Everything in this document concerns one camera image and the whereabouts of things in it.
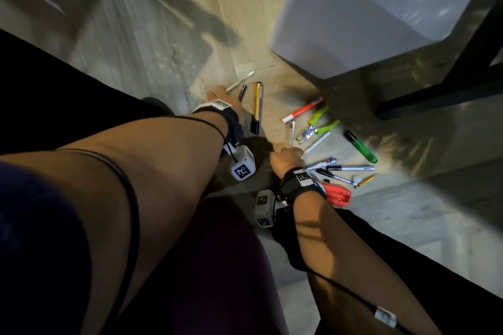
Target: finger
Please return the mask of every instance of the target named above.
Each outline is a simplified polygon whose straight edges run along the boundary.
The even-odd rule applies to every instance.
[[[294,154],[296,154],[299,158],[301,158],[304,155],[304,150],[299,147],[292,147],[291,150],[293,151]]]
[[[217,88],[217,95],[227,95],[227,92],[225,91],[225,87],[223,87],[222,85],[218,85],[218,88]]]
[[[211,90],[208,90],[206,92],[206,98],[209,100],[213,100],[215,98],[217,98],[217,96],[215,95],[215,93],[213,93]]]

